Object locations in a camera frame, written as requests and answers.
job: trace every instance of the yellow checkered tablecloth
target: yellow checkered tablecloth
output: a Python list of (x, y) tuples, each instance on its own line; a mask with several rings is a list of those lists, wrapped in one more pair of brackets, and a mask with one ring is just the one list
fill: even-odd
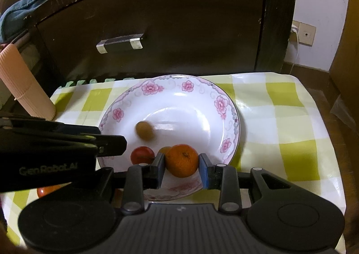
[[(338, 163), (318, 108), (304, 86), (293, 76), (248, 73), (204, 77), (221, 87), (240, 114), (239, 148), (231, 161), (238, 170), (262, 167), (316, 193), (345, 211)], [(122, 80), (57, 89), (55, 121), (98, 126), (113, 101), (143, 81)], [(37, 198), (36, 190), (1, 196), (8, 236), (23, 244), (17, 227), (22, 208)], [(216, 202), (218, 191), (199, 191), (176, 202)], [(248, 199), (243, 199), (249, 206)], [(341, 239), (338, 250), (342, 253)]]

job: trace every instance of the plate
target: plate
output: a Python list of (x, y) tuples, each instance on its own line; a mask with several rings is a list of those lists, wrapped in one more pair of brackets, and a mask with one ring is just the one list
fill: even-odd
[[(137, 136), (135, 125), (141, 120), (155, 128), (153, 141)], [(127, 140), (122, 156), (99, 158), (102, 167), (115, 172), (126, 171), (132, 165), (131, 152), (142, 145), (157, 154), (162, 147), (187, 144), (206, 153), (213, 164), (229, 164), (239, 140), (238, 113), (229, 96), (216, 84), (187, 75), (160, 76), (128, 89), (110, 105), (99, 128), (105, 135)], [(198, 170), (187, 178), (166, 170), (161, 188), (147, 189), (144, 195), (146, 200), (175, 200), (201, 188)]]

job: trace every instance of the orange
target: orange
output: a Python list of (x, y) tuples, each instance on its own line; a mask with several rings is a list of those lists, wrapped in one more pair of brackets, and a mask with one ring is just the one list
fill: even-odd
[(172, 175), (184, 178), (198, 169), (198, 153), (189, 145), (174, 145), (165, 154), (166, 168)]

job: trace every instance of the drawer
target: drawer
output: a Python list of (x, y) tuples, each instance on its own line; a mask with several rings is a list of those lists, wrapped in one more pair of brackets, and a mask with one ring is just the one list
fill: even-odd
[[(253, 71), (263, 0), (80, 0), (38, 24), (66, 80)], [(144, 34), (142, 49), (101, 40)]]

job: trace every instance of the blue cloth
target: blue cloth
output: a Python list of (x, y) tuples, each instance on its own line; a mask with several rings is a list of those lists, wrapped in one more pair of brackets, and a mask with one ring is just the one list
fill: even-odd
[(25, 17), (46, 0), (20, 0), (10, 6), (0, 17), (0, 43), (9, 43), (25, 27)]

